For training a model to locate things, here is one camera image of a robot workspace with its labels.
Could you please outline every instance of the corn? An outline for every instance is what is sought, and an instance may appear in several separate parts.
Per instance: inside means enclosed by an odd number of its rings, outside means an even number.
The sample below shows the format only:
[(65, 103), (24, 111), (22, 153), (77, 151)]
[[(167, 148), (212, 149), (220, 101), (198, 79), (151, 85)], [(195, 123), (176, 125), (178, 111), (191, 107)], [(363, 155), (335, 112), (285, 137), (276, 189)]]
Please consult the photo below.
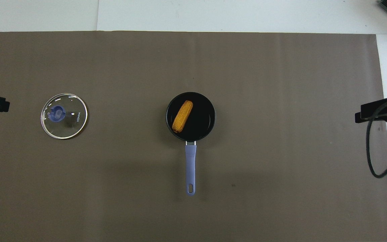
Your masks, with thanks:
[(186, 124), (187, 117), (189, 117), (193, 106), (194, 104), (192, 103), (192, 101), (184, 101), (183, 105), (181, 106), (180, 110), (174, 118), (174, 122), (172, 123), (172, 130), (175, 133), (180, 133), (183, 130), (184, 124)]

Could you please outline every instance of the white floor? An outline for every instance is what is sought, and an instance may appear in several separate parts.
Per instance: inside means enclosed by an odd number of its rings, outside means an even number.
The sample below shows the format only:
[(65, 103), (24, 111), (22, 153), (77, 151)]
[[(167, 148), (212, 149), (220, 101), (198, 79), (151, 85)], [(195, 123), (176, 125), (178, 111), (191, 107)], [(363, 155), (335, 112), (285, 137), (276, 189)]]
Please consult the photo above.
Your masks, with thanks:
[(0, 0), (0, 32), (94, 30), (377, 34), (387, 97), (387, 13), (376, 0)]

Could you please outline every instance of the brown surface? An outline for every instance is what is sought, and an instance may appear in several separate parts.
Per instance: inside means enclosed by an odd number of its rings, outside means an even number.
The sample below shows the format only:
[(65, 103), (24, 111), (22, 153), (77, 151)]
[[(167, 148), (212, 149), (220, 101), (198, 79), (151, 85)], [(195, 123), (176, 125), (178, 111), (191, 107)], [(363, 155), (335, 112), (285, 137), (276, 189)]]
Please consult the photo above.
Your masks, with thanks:
[[(185, 91), (217, 113), (194, 197), (165, 124)], [(62, 92), (89, 108), (71, 140), (40, 125)], [(387, 177), (354, 123), (382, 98), (374, 35), (0, 33), (0, 96), (0, 241), (387, 241)]]

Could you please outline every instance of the blue pan handle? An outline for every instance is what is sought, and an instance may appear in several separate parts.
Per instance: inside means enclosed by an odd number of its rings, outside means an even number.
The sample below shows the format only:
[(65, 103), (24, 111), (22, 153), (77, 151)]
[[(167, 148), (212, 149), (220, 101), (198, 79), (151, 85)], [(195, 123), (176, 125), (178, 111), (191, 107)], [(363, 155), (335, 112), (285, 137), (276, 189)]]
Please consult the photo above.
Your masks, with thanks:
[(196, 142), (186, 142), (186, 193), (189, 196), (195, 194), (195, 154), (197, 153)]

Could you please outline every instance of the black frying pan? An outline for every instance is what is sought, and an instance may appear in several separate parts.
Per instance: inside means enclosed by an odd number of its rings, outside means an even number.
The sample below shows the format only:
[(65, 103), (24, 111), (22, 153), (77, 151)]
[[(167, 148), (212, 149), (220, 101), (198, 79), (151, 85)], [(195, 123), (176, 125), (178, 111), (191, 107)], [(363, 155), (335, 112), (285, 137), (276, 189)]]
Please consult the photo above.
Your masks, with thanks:
[[(192, 110), (187, 118), (183, 130), (175, 133), (172, 123), (180, 107), (186, 100), (193, 103)], [(177, 138), (186, 141), (186, 193), (195, 194), (195, 154), (196, 141), (207, 136), (215, 125), (216, 112), (213, 104), (197, 92), (184, 92), (171, 100), (166, 111), (166, 124), (170, 132)]]

